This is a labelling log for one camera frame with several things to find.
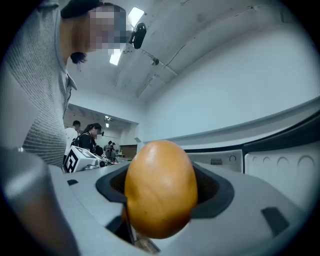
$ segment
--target woman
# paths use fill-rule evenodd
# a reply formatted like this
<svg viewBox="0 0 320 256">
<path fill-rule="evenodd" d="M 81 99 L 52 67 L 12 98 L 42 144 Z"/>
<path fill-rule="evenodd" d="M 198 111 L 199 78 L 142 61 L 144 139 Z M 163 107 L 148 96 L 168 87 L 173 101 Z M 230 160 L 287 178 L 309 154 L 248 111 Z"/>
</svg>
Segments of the woman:
<svg viewBox="0 0 320 256">
<path fill-rule="evenodd" d="M 98 123 L 89 124 L 78 138 L 78 147 L 95 154 L 97 146 L 95 138 L 98 133 L 101 133 L 101 129 L 102 127 Z"/>
<path fill-rule="evenodd" d="M 100 0 L 71 0 L 61 13 L 57 0 L 44 0 L 30 14 L 1 64 L 6 77 L 0 77 L 0 94 L 13 91 L 13 96 L 0 102 L 0 108 L 15 103 L 12 108 L 30 117 L 21 127 L 25 139 L 16 146 L 62 166 L 63 116 L 72 88 L 77 89 L 67 72 L 68 58 L 80 64 L 88 52 L 119 48 L 132 33 L 126 17 L 121 7 Z"/>
</svg>

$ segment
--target gray knit sweater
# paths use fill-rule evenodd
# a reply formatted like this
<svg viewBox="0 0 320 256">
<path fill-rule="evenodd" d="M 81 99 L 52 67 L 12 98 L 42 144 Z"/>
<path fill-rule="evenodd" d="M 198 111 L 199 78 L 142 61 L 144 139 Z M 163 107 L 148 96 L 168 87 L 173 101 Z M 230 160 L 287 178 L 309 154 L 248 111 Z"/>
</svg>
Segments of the gray knit sweater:
<svg viewBox="0 0 320 256">
<path fill-rule="evenodd" d="M 46 0 L 30 14 L 15 35 L 4 60 L 28 99 L 39 110 L 23 148 L 47 164 L 61 167 L 66 150 L 63 117 L 71 89 L 60 54 L 58 1 Z"/>
</svg>

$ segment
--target ventilation grille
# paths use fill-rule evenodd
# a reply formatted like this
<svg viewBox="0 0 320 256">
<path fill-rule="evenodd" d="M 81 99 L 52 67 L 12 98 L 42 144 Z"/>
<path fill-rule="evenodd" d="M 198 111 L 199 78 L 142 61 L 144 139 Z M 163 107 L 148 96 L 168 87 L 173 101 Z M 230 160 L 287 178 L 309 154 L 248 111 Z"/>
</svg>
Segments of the ventilation grille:
<svg viewBox="0 0 320 256">
<path fill-rule="evenodd" d="M 221 158 L 211 158 L 210 164 L 212 166 L 222 166 L 222 159 Z"/>
</svg>

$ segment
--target brown egg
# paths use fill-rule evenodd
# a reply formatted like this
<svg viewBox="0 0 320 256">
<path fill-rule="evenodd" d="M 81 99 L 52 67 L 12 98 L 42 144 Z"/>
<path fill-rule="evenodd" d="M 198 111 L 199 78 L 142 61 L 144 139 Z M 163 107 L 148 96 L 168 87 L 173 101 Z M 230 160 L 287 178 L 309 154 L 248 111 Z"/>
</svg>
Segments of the brown egg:
<svg viewBox="0 0 320 256">
<path fill-rule="evenodd" d="M 148 238 L 168 238 L 190 220 L 197 205 L 195 171 L 171 141 L 148 143 L 133 158 L 124 184 L 131 225 Z"/>
</svg>

